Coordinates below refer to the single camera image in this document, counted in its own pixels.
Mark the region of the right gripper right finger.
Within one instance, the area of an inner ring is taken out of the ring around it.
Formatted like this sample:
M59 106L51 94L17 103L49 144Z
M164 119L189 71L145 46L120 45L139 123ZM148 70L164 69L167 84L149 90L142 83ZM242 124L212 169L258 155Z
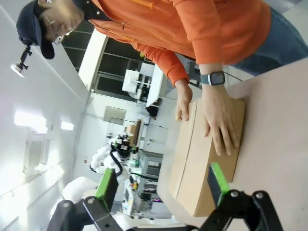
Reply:
M225 231L233 219L241 219L250 231L282 231L283 227L266 191L247 195L231 189L217 162L209 166L207 183L216 208L208 216L201 231Z

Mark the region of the person's left hand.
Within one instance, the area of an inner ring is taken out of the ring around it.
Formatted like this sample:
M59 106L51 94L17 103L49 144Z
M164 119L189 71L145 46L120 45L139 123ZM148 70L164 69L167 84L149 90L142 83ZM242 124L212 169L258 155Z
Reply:
M232 98L224 85L202 85L201 105L205 119L205 136L212 135L217 155L231 155L239 147Z

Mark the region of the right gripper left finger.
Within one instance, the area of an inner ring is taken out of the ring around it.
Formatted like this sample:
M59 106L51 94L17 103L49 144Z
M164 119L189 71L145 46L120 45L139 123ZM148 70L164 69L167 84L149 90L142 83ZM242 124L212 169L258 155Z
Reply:
M75 204L69 200L59 202L47 230L81 231L86 225L94 225L98 231L121 231L110 214L117 188L115 170L108 169L95 196Z

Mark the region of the person's right hand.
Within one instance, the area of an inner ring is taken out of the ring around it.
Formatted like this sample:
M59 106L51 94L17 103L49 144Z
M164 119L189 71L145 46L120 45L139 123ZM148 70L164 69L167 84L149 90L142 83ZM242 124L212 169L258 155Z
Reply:
M175 110L176 121L187 121L189 119L189 104L192 100L192 89L186 79L180 79L175 83L177 90L177 104Z

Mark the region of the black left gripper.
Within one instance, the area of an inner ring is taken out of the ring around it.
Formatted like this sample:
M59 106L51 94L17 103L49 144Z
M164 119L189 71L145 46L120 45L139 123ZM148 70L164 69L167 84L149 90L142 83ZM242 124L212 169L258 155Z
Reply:
M128 135L118 135L115 148L119 155L130 155L132 152L130 137Z

